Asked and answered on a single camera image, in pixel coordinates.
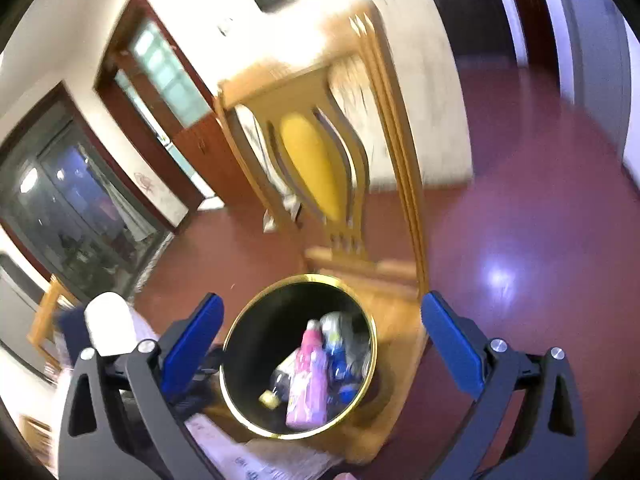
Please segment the clear bottle yellow cap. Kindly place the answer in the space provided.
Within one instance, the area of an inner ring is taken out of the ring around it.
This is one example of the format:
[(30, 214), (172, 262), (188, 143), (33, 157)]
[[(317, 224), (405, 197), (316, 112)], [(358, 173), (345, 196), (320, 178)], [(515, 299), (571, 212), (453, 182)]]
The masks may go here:
[(271, 411), (288, 402), (290, 383), (294, 374), (297, 350), (283, 360), (270, 376), (269, 388), (259, 397), (259, 402)]

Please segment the pink drink bottle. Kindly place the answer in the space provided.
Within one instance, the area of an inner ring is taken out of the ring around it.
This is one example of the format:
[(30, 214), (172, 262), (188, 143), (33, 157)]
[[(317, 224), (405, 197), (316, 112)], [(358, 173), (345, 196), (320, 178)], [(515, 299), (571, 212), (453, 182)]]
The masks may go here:
[(328, 358), (318, 320), (310, 320), (297, 350), (288, 394), (285, 423), (306, 431), (323, 426), (328, 419)]

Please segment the clear plastic bag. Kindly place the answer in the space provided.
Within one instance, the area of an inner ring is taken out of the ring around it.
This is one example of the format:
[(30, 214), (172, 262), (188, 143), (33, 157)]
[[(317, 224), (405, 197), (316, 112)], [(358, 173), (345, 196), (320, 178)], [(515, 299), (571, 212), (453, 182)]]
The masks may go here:
[(346, 361), (353, 378), (367, 376), (371, 364), (371, 341), (368, 326), (360, 318), (349, 316), (344, 327)]

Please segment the blue white drink bottle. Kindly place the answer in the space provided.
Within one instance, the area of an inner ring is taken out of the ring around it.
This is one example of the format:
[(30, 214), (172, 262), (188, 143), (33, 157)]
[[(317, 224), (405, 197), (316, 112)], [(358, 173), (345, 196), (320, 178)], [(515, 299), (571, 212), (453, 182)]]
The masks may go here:
[(355, 399), (361, 382), (361, 373), (352, 352), (354, 333), (350, 318), (343, 312), (330, 312), (320, 320), (320, 325), (335, 403), (348, 405)]

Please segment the black gold trash bin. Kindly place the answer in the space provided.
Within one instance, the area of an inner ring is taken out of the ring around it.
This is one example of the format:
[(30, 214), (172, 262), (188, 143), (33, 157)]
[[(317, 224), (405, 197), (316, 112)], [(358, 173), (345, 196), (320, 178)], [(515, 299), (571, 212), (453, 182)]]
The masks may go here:
[(322, 274), (291, 276), (254, 297), (224, 341), (219, 382), (233, 417), (258, 436), (323, 434), (363, 404), (378, 331), (355, 289)]

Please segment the middle wooden chair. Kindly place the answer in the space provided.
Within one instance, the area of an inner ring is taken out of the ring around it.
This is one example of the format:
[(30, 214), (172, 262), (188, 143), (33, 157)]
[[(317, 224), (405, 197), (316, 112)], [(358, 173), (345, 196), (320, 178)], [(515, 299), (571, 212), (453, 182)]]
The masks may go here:
[(58, 308), (58, 300), (63, 298), (72, 307), (79, 304), (79, 300), (64, 286), (55, 276), (51, 275), (49, 288), (43, 294), (38, 309), (36, 310), (34, 322), (27, 334), (27, 340), (32, 344), (43, 359), (51, 365), (57, 372), (62, 370), (60, 361), (51, 352), (43, 347), (46, 340), (54, 340), (54, 315)]

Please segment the wooden chair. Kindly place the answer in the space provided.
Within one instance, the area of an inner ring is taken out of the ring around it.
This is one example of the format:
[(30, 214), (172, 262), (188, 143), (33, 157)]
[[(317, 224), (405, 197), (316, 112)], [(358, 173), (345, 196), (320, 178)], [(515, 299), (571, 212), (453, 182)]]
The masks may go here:
[(55, 276), (51, 275), (49, 288), (43, 294), (38, 309), (36, 310), (34, 322), (27, 334), (27, 340), (32, 344), (43, 359), (51, 365), (57, 372), (62, 370), (60, 361), (51, 352), (43, 347), (46, 340), (54, 340), (54, 315), (58, 308), (58, 300), (63, 298), (72, 307), (79, 304), (79, 300), (64, 286)]
[[(215, 110), (231, 151), (278, 228), (299, 253), (308, 281), (345, 289), (371, 327), (370, 376), (381, 384), (372, 401), (357, 396), (326, 429), (309, 439), (349, 463), (378, 455), (405, 406), (426, 333), (420, 299), (428, 289), (424, 200), (416, 148), (380, 12), (369, 0), (318, 26), (322, 46), (300, 64), (263, 60), (218, 87)], [(363, 65), (390, 155), (413, 257), (369, 258), (363, 236), (370, 164), (364, 145), (330, 87), (332, 72)], [(326, 244), (307, 246), (276, 187), (250, 147), (236, 111), (248, 108), (267, 157), (285, 185), (322, 224)]]

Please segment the red striped cloth mat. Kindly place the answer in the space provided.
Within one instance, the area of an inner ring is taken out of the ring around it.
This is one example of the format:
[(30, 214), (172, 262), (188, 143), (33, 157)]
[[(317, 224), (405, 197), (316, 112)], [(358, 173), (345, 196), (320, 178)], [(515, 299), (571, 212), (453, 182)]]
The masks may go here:
[(334, 455), (294, 442), (236, 442), (203, 414), (190, 417), (186, 429), (226, 479), (320, 479), (341, 463)]

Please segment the dark sliding glass door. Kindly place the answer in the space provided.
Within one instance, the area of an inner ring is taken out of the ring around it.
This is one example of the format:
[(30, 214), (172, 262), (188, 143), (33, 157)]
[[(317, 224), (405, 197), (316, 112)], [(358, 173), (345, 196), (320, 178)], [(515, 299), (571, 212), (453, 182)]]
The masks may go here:
[(57, 84), (1, 143), (1, 224), (76, 297), (134, 294), (172, 229)]

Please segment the brown wooden kitchen door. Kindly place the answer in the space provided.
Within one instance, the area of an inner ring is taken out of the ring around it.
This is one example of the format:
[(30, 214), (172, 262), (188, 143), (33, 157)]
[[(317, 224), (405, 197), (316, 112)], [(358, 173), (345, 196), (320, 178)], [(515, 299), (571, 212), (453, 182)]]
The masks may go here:
[(127, 0), (108, 40), (96, 93), (145, 162), (190, 210), (211, 190), (240, 208), (254, 200), (231, 153), (214, 96), (148, 0)]

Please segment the right wooden chair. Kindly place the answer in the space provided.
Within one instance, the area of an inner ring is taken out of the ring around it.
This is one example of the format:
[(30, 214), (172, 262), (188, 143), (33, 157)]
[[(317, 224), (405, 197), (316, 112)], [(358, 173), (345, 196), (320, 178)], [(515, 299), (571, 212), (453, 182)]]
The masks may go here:
[[(372, 401), (357, 396), (326, 429), (309, 439), (349, 463), (378, 455), (405, 406), (426, 333), (420, 299), (428, 289), (424, 200), (416, 148), (380, 12), (369, 0), (318, 26), (322, 46), (300, 64), (263, 60), (218, 87), (215, 110), (231, 151), (278, 228), (299, 253), (308, 281), (345, 289), (371, 327), (370, 376), (381, 384)], [(390, 155), (413, 257), (369, 258), (363, 236), (370, 164), (364, 145), (330, 87), (332, 72), (363, 65)], [(285, 185), (322, 224), (326, 244), (307, 246), (276, 187), (250, 147), (236, 111), (248, 108), (267, 157)]]

